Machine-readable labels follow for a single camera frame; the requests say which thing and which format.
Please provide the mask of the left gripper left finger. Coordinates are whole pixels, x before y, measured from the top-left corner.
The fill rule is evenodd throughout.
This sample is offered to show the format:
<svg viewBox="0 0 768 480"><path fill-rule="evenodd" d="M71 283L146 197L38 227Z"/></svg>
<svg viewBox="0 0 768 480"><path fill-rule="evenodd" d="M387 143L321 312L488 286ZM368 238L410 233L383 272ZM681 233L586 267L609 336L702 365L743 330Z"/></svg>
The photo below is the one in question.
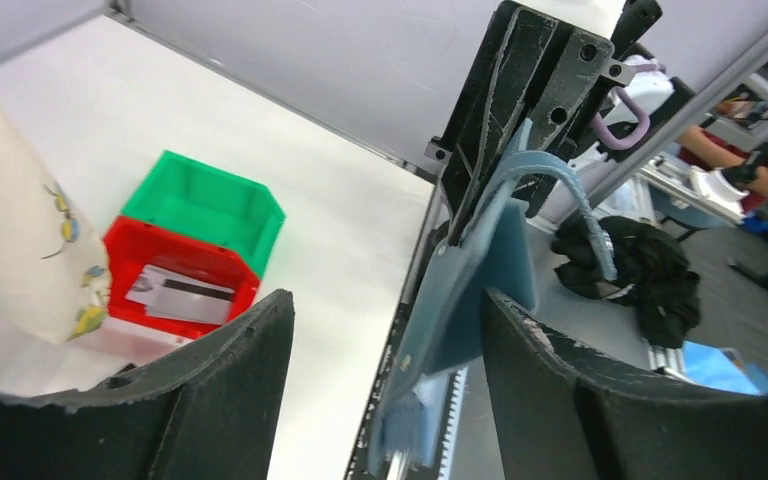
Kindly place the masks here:
<svg viewBox="0 0 768 480"><path fill-rule="evenodd" d="M0 394L0 479L263 479L294 334L278 289L87 391Z"/></svg>

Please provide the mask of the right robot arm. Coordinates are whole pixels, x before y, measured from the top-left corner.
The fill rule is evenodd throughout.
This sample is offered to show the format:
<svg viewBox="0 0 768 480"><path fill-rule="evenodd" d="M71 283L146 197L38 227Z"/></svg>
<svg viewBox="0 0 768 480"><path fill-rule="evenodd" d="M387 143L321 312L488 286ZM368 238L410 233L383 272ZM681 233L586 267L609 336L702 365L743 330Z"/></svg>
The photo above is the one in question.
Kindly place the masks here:
<svg viewBox="0 0 768 480"><path fill-rule="evenodd" d="M444 133L428 146L444 162L438 188L459 244L507 147L568 162L593 143L635 150L677 107L648 106L630 84L663 65L640 38L661 18L655 1L503 1L493 12Z"/></svg>

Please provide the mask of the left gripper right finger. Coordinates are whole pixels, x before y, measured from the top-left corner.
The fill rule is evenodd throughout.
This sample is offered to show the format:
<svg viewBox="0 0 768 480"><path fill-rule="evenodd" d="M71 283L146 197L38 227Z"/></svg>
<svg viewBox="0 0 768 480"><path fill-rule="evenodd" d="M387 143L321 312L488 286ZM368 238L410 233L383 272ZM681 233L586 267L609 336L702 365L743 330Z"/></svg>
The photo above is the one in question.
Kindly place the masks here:
<svg viewBox="0 0 768 480"><path fill-rule="evenodd" d="M509 479L768 479L768 395L632 366L497 289L482 295L481 337Z"/></svg>

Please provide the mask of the blue card holder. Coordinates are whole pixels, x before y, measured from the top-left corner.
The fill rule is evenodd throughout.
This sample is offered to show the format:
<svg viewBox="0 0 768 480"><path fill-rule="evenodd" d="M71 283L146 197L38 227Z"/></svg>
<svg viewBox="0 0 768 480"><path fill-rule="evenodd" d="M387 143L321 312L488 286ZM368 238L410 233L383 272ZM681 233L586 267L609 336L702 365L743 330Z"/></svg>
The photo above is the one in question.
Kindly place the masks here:
<svg viewBox="0 0 768 480"><path fill-rule="evenodd" d="M508 143L458 243L441 241L432 251L371 419L366 471L374 477L396 453L411 466L432 461L442 412L440 378L481 355L484 291L497 289L528 309L538 305L524 204L513 196L524 176L548 175L566 185L579 203L601 276L617 277L612 242L578 177L554 155L527 149L531 128L525 120Z"/></svg>

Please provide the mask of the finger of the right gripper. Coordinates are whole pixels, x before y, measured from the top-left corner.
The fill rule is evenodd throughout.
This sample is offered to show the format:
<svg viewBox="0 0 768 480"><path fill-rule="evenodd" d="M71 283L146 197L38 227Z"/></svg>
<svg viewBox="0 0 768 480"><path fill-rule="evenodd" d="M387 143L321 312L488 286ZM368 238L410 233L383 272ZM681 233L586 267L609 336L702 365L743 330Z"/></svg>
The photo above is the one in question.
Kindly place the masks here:
<svg viewBox="0 0 768 480"><path fill-rule="evenodd" d="M526 147L549 152L567 162L588 121L581 111L613 55L606 39L570 39L561 51L542 95L529 114L532 128Z"/></svg>
<svg viewBox="0 0 768 480"><path fill-rule="evenodd" d="M523 5L500 5L491 16L442 137L452 150L441 178L447 241L461 240L502 151L542 97L559 34L558 19Z"/></svg>

